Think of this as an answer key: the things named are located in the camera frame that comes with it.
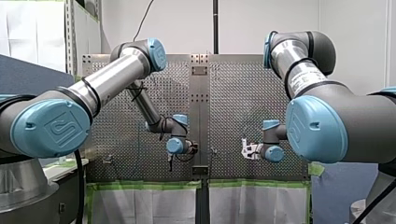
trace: cable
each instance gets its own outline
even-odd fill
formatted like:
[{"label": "cable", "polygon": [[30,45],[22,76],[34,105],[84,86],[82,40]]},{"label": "cable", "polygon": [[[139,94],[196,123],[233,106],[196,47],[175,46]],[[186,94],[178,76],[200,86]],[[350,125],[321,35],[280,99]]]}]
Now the cable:
[{"label": "cable", "polygon": [[84,217],[84,170],[82,168],[81,155],[79,151],[75,151],[77,172],[78,172],[78,212],[76,217],[76,224],[82,224],[82,219]]},{"label": "cable", "polygon": [[195,153],[194,153],[194,154],[192,154],[192,156],[190,156],[188,159],[186,159],[186,160],[182,160],[181,158],[179,158],[179,157],[178,157],[178,155],[176,155],[176,159],[177,159],[178,161],[183,161],[183,162],[186,162],[186,161],[190,161],[190,160],[192,160],[192,158],[194,158],[194,156],[195,156]]},{"label": "cable", "polygon": [[169,120],[169,119],[173,120],[173,121],[176,122],[178,125],[180,125],[180,126],[184,129],[184,131],[186,132],[186,135],[187,135],[187,133],[189,132],[189,131],[187,130],[186,126],[185,126],[183,123],[180,123],[179,121],[177,121],[176,119],[174,119],[174,118],[172,118],[172,117],[165,117],[165,116],[163,116],[163,115],[161,115],[161,117],[163,117],[163,122],[161,123],[160,142],[163,140],[163,137],[164,137],[165,134],[166,134],[166,127],[167,127],[167,124],[168,124],[168,120]]},{"label": "cable", "polygon": [[393,180],[361,213],[352,224],[361,224],[365,217],[396,188],[396,179]]},{"label": "cable", "polygon": [[142,21],[140,22],[139,29],[137,30],[137,33],[136,33],[136,35],[134,36],[134,41],[136,40],[137,36],[139,35],[140,29],[142,29],[143,22],[145,21],[147,15],[148,15],[148,13],[149,13],[149,8],[151,7],[151,4],[152,4],[153,2],[154,2],[154,0],[151,0],[151,2],[149,2],[149,4],[148,4],[148,8],[146,9],[145,16],[143,17]]},{"label": "cable", "polygon": [[144,87],[144,86],[143,86],[143,82],[141,82],[139,88],[129,88],[129,87],[128,87],[128,88],[126,88],[126,89],[127,89],[127,90],[130,90],[130,91],[139,91],[139,92],[137,93],[137,95],[134,96],[134,98],[132,99],[131,102],[133,102],[133,101],[142,93],[142,91],[145,91],[147,88]]}]

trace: green edging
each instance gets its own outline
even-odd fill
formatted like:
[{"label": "green edging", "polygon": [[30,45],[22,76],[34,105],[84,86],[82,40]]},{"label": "green edging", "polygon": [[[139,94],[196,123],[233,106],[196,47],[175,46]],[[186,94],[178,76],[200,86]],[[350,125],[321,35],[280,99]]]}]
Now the green edging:
[{"label": "green edging", "polygon": [[309,188],[309,181],[271,181],[271,180],[248,180],[248,179],[220,179],[210,180],[210,188],[232,188],[242,186],[288,188],[288,189],[306,189]]},{"label": "green edging", "polygon": [[87,206],[87,224],[92,224],[92,210],[93,210],[93,190],[91,188],[88,188],[87,186],[87,193],[86,193],[86,206]]},{"label": "green edging", "polygon": [[92,183],[87,185],[87,189],[114,190],[114,189],[155,189],[155,190],[174,190],[174,189],[198,189],[201,187],[200,181],[191,182],[146,182],[146,181],[116,181],[108,183]]},{"label": "green edging", "polygon": [[306,188],[306,223],[310,224],[311,220],[311,185]]}]

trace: metal post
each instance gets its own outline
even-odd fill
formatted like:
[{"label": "metal post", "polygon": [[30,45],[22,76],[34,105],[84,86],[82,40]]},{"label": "metal post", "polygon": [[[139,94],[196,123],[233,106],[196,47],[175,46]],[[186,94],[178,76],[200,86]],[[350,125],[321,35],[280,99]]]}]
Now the metal post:
[{"label": "metal post", "polygon": [[219,54],[219,0],[213,0],[213,47],[214,54]]}]

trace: white wall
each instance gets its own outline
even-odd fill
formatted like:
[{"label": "white wall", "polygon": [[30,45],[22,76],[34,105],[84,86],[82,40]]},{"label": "white wall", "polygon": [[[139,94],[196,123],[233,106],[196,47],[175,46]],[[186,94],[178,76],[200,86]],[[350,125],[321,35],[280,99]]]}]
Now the white wall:
[{"label": "white wall", "polygon": [[319,0],[219,0],[219,53],[262,54],[271,31],[318,30]]},{"label": "white wall", "polygon": [[[389,2],[320,0],[320,31],[329,36],[337,52],[330,78],[357,94],[380,91],[389,84]],[[346,223],[349,206],[367,197],[376,165],[336,163],[325,167],[322,177],[312,179],[314,222]]]},{"label": "white wall", "polygon": [[[132,41],[149,0],[102,0],[102,52]],[[213,52],[212,0],[154,1],[139,39],[167,53]],[[219,0],[219,53],[262,54],[272,31],[318,29],[318,0]]]},{"label": "white wall", "polygon": [[387,80],[387,0],[321,0],[320,31],[336,47],[331,78],[358,93],[379,91]]},{"label": "white wall", "polygon": [[[102,0],[102,51],[132,41],[149,0]],[[137,39],[159,38],[167,53],[206,53],[213,49],[211,0],[157,0]]]}]

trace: perforated metal panel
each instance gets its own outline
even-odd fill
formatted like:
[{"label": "perforated metal panel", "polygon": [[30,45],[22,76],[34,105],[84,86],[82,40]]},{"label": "perforated metal panel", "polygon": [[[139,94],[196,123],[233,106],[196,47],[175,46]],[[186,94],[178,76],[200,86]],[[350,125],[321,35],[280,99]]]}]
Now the perforated metal panel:
[{"label": "perforated metal panel", "polygon": [[287,142],[285,160],[245,160],[241,155],[243,133],[250,142],[262,141],[264,119],[285,120],[289,102],[283,83],[264,70],[262,56],[211,55],[210,61],[210,178],[307,179],[307,164]]},{"label": "perforated metal panel", "polygon": [[[107,64],[108,58],[108,55],[86,55],[84,73],[97,71]],[[198,119],[201,137],[194,140],[200,140],[201,146],[205,146],[206,138],[202,135],[208,135],[209,147],[201,150],[209,152],[209,178],[306,180],[306,162],[300,160],[286,142],[281,143],[286,150],[285,160],[279,164],[248,161],[241,155],[243,133],[249,141],[261,141],[262,121],[280,119],[284,122],[289,101],[281,80],[262,68],[262,56],[210,55],[209,68],[209,73],[202,76],[202,80],[208,81],[197,81],[198,78],[190,83],[190,55],[169,55],[167,68],[145,79],[149,96],[165,116],[189,112],[201,116]],[[209,102],[203,99],[201,104],[201,107],[207,106],[209,120],[203,120],[202,108],[201,112],[189,111],[191,100],[197,100],[193,98],[196,91],[205,89],[197,85],[210,87],[205,93],[209,94]],[[190,162],[174,161],[173,172],[168,172],[167,138],[159,142],[158,134],[145,131],[144,122],[127,92],[103,109],[92,129],[96,150],[88,167],[89,181],[192,179]],[[103,164],[102,160],[109,155],[114,161]]]},{"label": "perforated metal panel", "polygon": [[[89,75],[105,66],[108,55],[86,55],[84,72]],[[148,95],[164,116],[189,113],[189,57],[168,56],[168,65],[144,81]],[[95,147],[87,179],[90,182],[128,180],[191,180],[191,163],[174,160],[169,172],[165,143],[146,132],[145,121],[127,91],[113,99],[92,126]],[[111,164],[103,160],[112,155]]]}]

